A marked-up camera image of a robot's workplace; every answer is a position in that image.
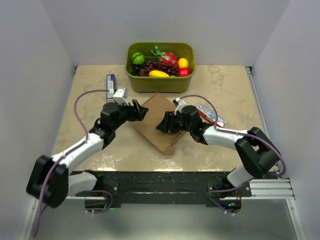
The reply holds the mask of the brown cardboard box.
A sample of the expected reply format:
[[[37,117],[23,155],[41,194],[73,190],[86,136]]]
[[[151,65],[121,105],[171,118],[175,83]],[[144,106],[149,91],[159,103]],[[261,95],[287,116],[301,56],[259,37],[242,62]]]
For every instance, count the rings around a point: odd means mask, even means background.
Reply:
[[[184,135],[184,132],[163,133],[156,127],[164,119],[165,113],[174,111],[176,106],[160,93],[155,93],[142,106],[148,108],[148,112],[143,121],[135,121],[132,126],[161,153],[172,156],[175,153],[174,145]]]

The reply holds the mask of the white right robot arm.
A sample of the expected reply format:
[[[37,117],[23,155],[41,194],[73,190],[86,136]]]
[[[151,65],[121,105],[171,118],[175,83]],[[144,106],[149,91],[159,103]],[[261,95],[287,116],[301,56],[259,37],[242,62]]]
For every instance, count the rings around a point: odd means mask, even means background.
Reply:
[[[156,129],[164,134],[188,132],[197,143],[235,150],[242,165],[231,171],[214,188],[230,197],[235,196],[246,182],[264,177],[282,159],[260,128],[236,131],[215,126],[204,122],[193,105],[184,106],[181,111],[167,111]]]

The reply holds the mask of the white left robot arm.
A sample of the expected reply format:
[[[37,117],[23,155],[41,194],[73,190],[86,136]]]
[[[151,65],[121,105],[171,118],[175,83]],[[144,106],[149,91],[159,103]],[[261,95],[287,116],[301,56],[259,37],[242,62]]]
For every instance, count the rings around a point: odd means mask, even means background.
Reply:
[[[141,122],[149,109],[137,100],[131,103],[106,103],[85,137],[68,149],[37,158],[29,177],[26,192],[51,208],[60,206],[70,191],[69,177],[81,163],[106,148],[116,137],[116,130],[125,122]]]

